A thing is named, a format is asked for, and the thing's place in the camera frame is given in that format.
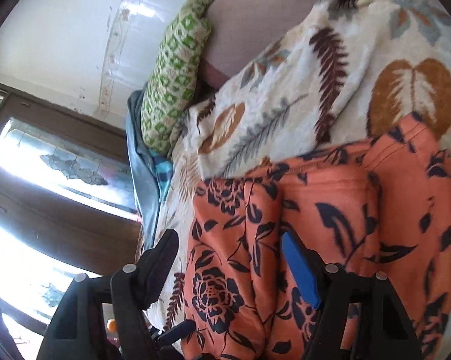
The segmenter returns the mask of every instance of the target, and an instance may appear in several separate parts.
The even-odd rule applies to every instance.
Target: pink pillow
[[[269,43],[302,22],[316,1],[215,0],[207,13],[213,29],[199,78],[219,88]]]

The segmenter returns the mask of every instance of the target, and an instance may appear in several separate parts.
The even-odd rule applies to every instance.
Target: green patterned pillow
[[[212,1],[185,2],[165,30],[144,92],[142,138],[162,155],[169,151],[172,128],[194,95],[200,56],[212,29],[203,16]]]

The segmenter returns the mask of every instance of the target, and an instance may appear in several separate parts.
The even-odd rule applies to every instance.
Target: pillow
[[[215,0],[207,12],[214,31],[199,77],[218,89],[268,44],[302,22],[316,1]]]
[[[144,92],[142,138],[161,155],[170,149],[169,136],[193,99],[200,56],[211,26],[203,17],[213,0],[187,0],[165,29],[159,55]]]

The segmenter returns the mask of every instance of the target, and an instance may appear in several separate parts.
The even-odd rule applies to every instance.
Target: orange fabric with black flowers
[[[387,134],[262,167],[196,190],[185,315],[186,359],[299,359],[315,325],[284,257],[293,228],[325,263],[388,274],[425,359],[451,310],[451,158],[409,114]],[[342,347],[352,345],[356,305]]]

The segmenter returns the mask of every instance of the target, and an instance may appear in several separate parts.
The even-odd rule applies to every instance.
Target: orange leaf print
[[[268,58],[268,57],[274,55],[276,52],[278,52],[281,48],[281,42],[282,42],[282,38],[280,38],[278,41],[273,43],[268,50],[265,50],[264,57]]]
[[[440,139],[451,126],[451,75],[439,61],[428,58],[413,67],[392,61],[379,74],[367,115],[367,133],[386,133],[402,116],[416,111]]]
[[[399,21],[397,22],[397,27],[404,25],[407,20],[407,12],[405,9],[401,8],[399,11]]]
[[[180,169],[179,198],[181,202],[185,203],[187,199],[191,199],[194,196],[195,188],[202,179],[197,154],[193,154],[193,157],[182,156],[177,162],[176,169]]]
[[[422,21],[424,25],[430,26],[430,20],[427,19],[427,17],[422,12],[419,12],[417,9],[413,8],[411,8],[410,11],[414,14],[416,18]]]
[[[245,103],[232,104],[219,115],[214,130],[198,150],[199,154],[209,154],[218,149],[231,137],[245,112]]]
[[[275,55],[275,56],[273,56],[271,59],[270,59],[270,63],[272,64],[272,65],[274,65],[274,66],[278,66],[278,65],[280,65],[282,62],[284,62],[285,61],[285,57],[284,56],[282,56],[282,55]]]
[[[261,63],[257,63],[257,70],[262,74],[262,76],[264,76],[265,73],[267,73],[267,66]]]

